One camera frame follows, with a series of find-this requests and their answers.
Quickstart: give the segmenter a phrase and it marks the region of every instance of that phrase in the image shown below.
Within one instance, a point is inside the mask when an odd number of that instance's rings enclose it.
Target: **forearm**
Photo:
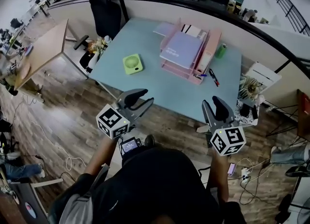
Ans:
[[[212,162],[207,187],[217,188],[217,196],[222,203],[227,202],[229,198],[228,167],[227,156],[220,156],[212,149]]]
[[[111,140],[108,136],[105,136],[91,161],[88,163],[85,173],[96,176],[100,172],[103,164],[110,165],[116,145],[117,142],[115,140]]]

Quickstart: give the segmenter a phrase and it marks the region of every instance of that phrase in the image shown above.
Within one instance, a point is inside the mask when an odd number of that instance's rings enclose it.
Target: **green fan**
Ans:
[[[143,70],[143,66],[138,54],[123,58],[123,64],[127,75],[132,75]]]

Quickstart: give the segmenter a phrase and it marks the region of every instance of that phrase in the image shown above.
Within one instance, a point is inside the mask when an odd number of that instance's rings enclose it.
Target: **black chair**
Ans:
[[[111,39],[114,39],[121,29],[122,11],[120,6],[113,3],[111,0],[89,0],[89,2],[95,19],[98,36],[109,36]],[[81,45],[87,48],[88,43],[86,40],[88,38],[88,35],[83,36],[77,41],[74,49],[77,50]],[[91,72],[91,69],[88,68],[88,62],[92,57],[93,55],[90,56],[90,53],[87,51],[79,61],[81,66],[89,73]]]

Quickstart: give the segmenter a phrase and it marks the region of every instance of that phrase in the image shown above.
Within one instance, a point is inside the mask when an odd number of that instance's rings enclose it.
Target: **jeans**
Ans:
[[[271,163],[285,163],[285,164],[299,164],[304,163],[309,159],[309,147],[298,146],[291,147],[287,150],[281,151],[275,149],[270,158]]]
[[[18,167],[5,163],[4,166],[6,170],[6,177],[9,180],[29,178],[36,174],[40,174],[42,171],[42,168],[39,164],[28,164]]]

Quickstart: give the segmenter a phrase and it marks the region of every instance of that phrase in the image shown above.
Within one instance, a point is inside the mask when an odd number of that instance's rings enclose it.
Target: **light blue tabletop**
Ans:
[[[163,36],[153,30],[160,22],[140,18],[130,19],[100,58],[90,78],[121,91],[146,88],[149,92],[143,97],[154,97],[154,103],[189,118],[205,122],[202,101],[209,102],[213,111],[216,108],[212,97],[224,100],[235,109],[241,73],[241,53],[228,47],[221,59],[213,59],[210,68],[219,81],[216,87],[208,75],[200,85],[176,76],[161,68],[160,42]],[[123,58],[139,54],[143,71],[126,75]]]

